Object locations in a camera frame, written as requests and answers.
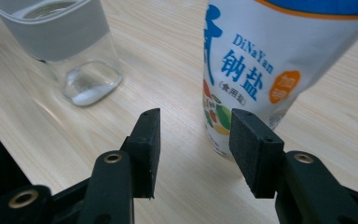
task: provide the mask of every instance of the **white packaging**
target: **white packaging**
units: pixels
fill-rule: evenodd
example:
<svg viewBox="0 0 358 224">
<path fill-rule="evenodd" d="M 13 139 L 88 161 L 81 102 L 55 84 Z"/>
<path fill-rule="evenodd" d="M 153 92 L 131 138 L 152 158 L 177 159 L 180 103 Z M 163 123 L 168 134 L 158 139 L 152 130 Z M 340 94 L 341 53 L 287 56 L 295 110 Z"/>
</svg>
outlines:
<svg viewBox="0 0 358 224">
<path fill-rule="evenodd" d="M 358 1 L 339 3 L 209 1 L 203 107 L 216 152 L 231 154 L 232 108 L 251 111 L 274 129 L 358 38 Z"/>
</svg>

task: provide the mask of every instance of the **orange label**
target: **orange label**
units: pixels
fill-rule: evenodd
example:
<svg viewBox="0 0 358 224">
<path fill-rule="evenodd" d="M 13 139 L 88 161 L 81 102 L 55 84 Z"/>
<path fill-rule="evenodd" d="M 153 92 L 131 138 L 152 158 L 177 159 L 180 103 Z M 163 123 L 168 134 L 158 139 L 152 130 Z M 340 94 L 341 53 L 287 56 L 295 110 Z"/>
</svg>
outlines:
<svg viewBox="0 0 358 224">
<path fill-rule="evenodd" d="M 301 75 L 298 71 L 285 71 L 275 79 L 269 91 L 269 100 L 273 104 L 279 103 L 287 98 L 290 92 L 296 87 Z"/>
</svg>

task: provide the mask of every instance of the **glass base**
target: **glass base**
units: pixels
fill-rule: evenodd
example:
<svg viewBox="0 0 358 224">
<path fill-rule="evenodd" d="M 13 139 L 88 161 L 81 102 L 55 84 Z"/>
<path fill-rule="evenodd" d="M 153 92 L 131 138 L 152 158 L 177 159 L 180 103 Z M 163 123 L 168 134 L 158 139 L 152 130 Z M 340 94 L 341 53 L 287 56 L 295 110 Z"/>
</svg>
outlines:
<svg viewBox="0 0 358 224">
<path fill-rule="evenodd" d="M 74 105 L 92 105 L 113 91 L 121 80 L 122 75 L 109 65 L 88 62 L 66 74 L 62 93 Z"/>
</svg>

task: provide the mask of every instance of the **black plastic bracket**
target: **black plastic bracket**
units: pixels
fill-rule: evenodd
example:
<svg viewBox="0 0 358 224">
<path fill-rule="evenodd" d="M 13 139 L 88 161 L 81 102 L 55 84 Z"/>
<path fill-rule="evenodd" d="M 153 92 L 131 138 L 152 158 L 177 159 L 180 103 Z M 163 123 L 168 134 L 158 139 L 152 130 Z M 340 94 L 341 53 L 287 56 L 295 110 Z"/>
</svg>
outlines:
<svg viewBox="0 0 358 224">
<path fill-rule="evenodd" d="M 323 163 L 283 152 L 279 138 L 255 114 L 232 110 L 229 146 L 256 198 L 274 198 L 281 223 L 358 223 L 358 192 L 342 187 Z"/>
<path fill-rule="evenodd" d="M 152 198 L 160 153 L 159 108 L 144 112 L 120 150 L 98 157 L 89 179 L 51 196 L 25 186 L 0 199 L 1 223 L 134 223 L 133 198 Z"/>
</svg>

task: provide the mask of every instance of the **wooden table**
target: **wooden table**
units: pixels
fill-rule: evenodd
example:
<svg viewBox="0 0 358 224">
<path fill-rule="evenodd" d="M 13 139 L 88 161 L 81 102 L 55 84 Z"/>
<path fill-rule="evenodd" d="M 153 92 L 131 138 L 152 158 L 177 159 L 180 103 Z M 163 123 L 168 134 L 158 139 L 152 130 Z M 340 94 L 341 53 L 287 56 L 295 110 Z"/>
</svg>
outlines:
<svg viewBox="0 0 358 224">
<path fill-rule="evenodd" d="M 139 115 L 161 108 L 156 199 L 135 200 L 136 223 L 278 223 L 235 162 L 217 155 L 203 121 L 207 2 L 103 0 L 125 79 L 97 105 L 67 103 L 0 20 L 0 140 L 34 184 L 53 193 L 90 176 Z M 285 150 L 319 157 L 358 190 L 358 42 L 301 94 L 276 130 Z"/>
</svg>

